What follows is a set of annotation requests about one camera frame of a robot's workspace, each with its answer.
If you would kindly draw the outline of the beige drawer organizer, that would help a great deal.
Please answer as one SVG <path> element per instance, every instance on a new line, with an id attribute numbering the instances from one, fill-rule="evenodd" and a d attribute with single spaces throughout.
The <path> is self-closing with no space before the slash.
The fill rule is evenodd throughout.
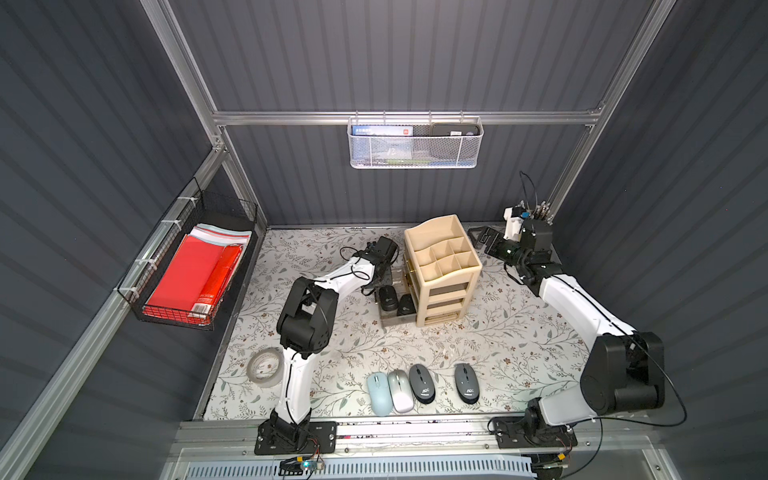
<path id="1" fill-rule="evenodd" d="M 469 309 L 482 263 L 458 216 L 435 217 L 409 228 L 404 241 L 416 324 L 427 327 L 461 319 Z"/>

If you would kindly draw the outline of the small black mouse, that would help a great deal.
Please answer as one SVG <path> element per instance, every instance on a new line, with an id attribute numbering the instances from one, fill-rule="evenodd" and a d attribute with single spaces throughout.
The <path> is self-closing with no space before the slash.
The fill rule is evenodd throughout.
<path id="1" fill-rule="evenodd" d="M 408 316 L 417 312 L 417 307 L 411 294 L 402 295 L 398 302 L 397 315 Z"/>
<path id="2" fill-rule="evenodd" d="M 385 312 L 396 311 L 398 309 L 398 294 L 392 285 L 381 286 L 378 291 L 378 303 Z"/>

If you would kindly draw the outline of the white grey computer mouse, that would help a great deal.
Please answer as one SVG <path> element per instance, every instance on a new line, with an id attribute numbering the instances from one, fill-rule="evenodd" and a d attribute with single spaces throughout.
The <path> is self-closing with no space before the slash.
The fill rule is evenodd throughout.
<path id="1" fill-rule="evenodd" d="M 412 411 L 414 397 L 406 372 L 401 369 L 393 370 L 388 373 L 387 380 L 394 410 L 399 414 Z"/>

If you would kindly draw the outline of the black computer mouse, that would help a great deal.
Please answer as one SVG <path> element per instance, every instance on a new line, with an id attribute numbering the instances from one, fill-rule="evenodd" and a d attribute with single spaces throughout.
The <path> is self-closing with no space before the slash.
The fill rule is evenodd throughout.
<path id="1" fill-rule="evenodd" d="M 414 398 L 422 404 L 435 400 L 436 388 L 429 369 L 422 364 L 414 364 L 409 369 L 409 382 Z"/>

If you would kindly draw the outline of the light blue computer mouse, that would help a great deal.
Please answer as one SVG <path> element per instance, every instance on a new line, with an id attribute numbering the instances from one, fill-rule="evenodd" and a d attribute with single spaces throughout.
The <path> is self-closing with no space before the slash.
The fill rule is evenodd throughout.
<path id="1" fill-rule="evenodd" d="M 366 385 L 373 413 L 378 417 L 388 416 L 393 410 L 393 403 L 387 375 L 383 372 L 372 373 L 367 377 Z"/>

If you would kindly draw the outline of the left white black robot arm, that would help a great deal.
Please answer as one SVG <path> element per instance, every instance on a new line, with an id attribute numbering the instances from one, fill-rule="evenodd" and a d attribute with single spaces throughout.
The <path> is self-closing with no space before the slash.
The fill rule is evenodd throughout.
<path id="1" fill-rule="evenodd" d="M 332 338 L 337 307 L 347 296 L 379 286 L 397 252 L 397 244 L 382 236 L 354 251 L 331 272 L 294 281 L 276 325 L 284 373 L 280 397 L 270 415 L 271 425 L 288 435 L 304 432 L 311 418 L 310 391 L 316 364 Z"/>

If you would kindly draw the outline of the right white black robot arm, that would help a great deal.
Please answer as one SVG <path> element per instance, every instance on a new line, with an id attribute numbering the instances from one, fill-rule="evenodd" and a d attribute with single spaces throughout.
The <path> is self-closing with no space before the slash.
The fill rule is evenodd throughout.
<path id="1" fill-rule="evenodd" d="M 468 235 L 475 248 L 514 268 L 511 279 L 552 306 L 589 351 L 577 386 L 529 402 L 523 421 L 529 434 L 664 405 L 663 342 L 619 320 L 565 271 L 547 222 L 524 219 L 517 240 L 491 227 L 471 228 Z"/>

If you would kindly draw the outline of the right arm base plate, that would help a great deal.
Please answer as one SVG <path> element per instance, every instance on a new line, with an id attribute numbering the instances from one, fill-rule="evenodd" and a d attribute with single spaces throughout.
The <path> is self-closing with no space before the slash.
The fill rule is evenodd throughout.
<path id="1" fill-rule="evenodd" d="M 574 431 L 568 426 L 549 426 L 537 419 L 493 417 L 487 428 L 500 449 L 560 448 L 570 451 L 578 445 Z"/>

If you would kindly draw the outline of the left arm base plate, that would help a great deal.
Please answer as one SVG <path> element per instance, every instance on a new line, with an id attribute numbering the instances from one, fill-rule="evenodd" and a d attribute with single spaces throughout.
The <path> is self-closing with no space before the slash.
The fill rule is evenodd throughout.
<path id="1" fill-rule="evenodd" d="M 254 454 L 309 455 L 335 451 L 338 424 L 332 421 L 307 421 L 299 426 L 280 418 L 266 420 L 258 427 Z"/>

